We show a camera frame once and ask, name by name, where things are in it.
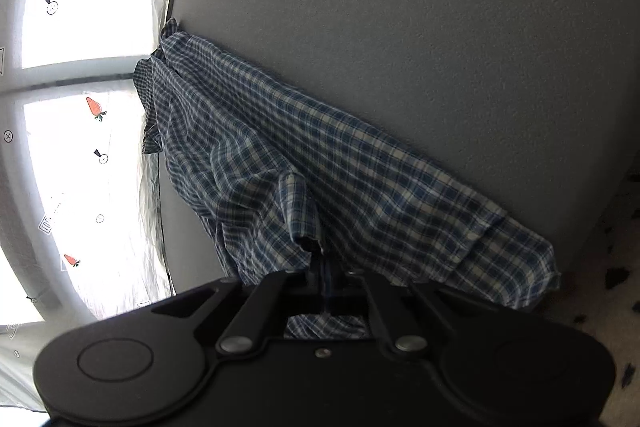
curtain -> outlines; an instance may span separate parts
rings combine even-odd
[[[55,336],[172,295],[130,81],[167,3],[0,1],[2,425],[44,409],[32,368]]]

plaid fabric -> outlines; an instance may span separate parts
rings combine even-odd
[[[134,83],[143,152],[200,216],[223,269],[255,284],[302,269],[303,238],[393,284],[435,279],[522,307],[557,287],[551,245],[373,126],[166,24]],[[297,337],[358,337],[353,317],[299,316]]]

metal bolt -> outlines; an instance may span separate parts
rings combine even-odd
[[[405,335],[396,340],[396,347],[400,351],[412,353],[414,351],[421,351],[427,347],[427,341],[418,335]]]
[[[327,349],[326,347],[319,347],[315,351],[316,357],[319,359],[328,359],[331,356],[331,349]]]
[[[233,354],[246,353],[253,346],[254,343],[248,337],[227,337],[220,342],[220,349]]]

plaid shirt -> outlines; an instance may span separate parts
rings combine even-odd
[[[302,238],[393,284],[435,279],[510,307],[558,272],[549,242],[375,127],[279,82],[174,19],[134,83],[144,153],[161,150],[228,275],[302,269]],[[297,337],[363,334],[354,317],[298,316]]]

floor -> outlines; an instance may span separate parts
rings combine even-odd
[[[640,426],[640,155],[591,233],[562,289],[536,309],[594,336],[616,361],[601,416],[608,427]]]

